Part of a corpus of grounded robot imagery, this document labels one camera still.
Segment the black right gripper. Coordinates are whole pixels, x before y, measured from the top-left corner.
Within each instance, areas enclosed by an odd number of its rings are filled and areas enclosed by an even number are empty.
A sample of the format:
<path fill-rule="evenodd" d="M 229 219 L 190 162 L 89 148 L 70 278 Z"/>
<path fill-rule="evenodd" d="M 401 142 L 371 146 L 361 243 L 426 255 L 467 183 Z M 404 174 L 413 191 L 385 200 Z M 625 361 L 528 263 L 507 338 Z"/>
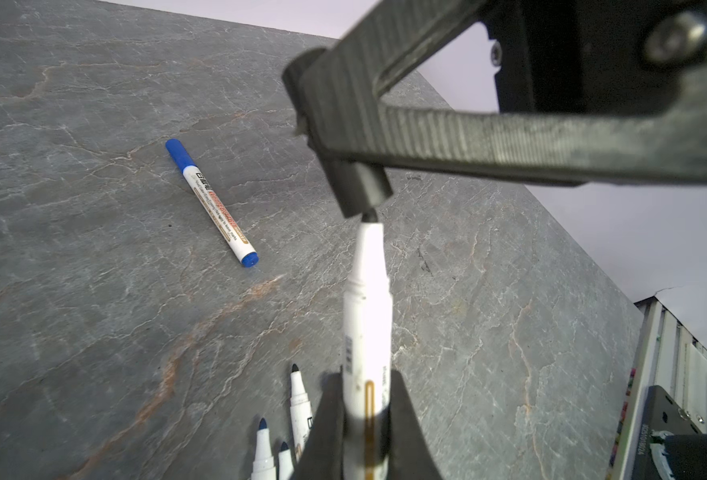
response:
<path fill-rule="evenodd" d="M 471 25 L 499 113 L 383 97 Z M 282 80 L 319 160 L 551 185 L 707 185 L 707 1 L 383 1 Z"/>

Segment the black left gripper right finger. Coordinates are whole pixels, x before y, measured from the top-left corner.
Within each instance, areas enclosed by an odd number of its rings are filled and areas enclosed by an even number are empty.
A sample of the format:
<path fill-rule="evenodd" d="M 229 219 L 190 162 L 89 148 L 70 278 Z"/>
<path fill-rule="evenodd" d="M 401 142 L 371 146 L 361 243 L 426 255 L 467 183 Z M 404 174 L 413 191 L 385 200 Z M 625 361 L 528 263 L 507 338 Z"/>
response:
<path fill-rule="evenodd" d="M 391 371 L 387 478 L 441 480 L 407 391 L 405 378 L 397 370 Z"/>

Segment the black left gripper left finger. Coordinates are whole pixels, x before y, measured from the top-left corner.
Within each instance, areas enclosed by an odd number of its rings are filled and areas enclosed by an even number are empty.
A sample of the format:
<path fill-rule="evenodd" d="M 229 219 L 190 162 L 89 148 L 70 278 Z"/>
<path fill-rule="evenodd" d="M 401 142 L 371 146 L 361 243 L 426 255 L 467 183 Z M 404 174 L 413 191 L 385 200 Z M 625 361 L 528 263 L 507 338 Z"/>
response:
<path fill-rule="evenodd" d="M 341 480 L 345 410 L 342 375 L 328 374 L 305 450 L 292 479 Z"/>

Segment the black pen cap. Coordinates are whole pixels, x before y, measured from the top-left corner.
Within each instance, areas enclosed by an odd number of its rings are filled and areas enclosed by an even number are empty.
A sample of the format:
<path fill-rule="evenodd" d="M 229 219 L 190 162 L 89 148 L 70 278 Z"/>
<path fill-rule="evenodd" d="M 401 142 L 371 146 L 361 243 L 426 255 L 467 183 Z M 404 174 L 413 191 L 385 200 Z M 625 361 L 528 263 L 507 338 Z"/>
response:
<path fill-rule="evenodd" d="M 320 163 L 344 218 L 375 209 L 393 196 L 383 166 L 340 159 Z"/>

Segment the blue capped white marker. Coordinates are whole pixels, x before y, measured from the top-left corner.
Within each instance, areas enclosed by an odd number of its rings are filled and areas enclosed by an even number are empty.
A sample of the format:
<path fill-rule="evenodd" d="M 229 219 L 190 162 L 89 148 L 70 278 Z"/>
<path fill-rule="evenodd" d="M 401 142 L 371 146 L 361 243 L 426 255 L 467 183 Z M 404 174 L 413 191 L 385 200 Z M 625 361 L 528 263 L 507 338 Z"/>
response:
<path fill-rule="evenodd" d="M 245 268 L 255 266 L 259 262 L 258 254 L 183 144 L 177 139 L 169 139 L 165 148 L 239 263 Z"/>

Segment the white marker black tip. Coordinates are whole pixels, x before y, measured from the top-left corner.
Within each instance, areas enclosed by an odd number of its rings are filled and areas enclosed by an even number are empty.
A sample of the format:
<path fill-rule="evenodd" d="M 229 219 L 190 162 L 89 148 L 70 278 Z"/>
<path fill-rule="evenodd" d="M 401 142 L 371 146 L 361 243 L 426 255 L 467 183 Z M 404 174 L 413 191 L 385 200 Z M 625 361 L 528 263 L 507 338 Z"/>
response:
<path fill-rule="evenodd" d="M 393 296 L 385 264 L 385 228 L 361 215 L 343 293 L 342 399 L 345 479 L 385 479 L 389 462 Z"/>

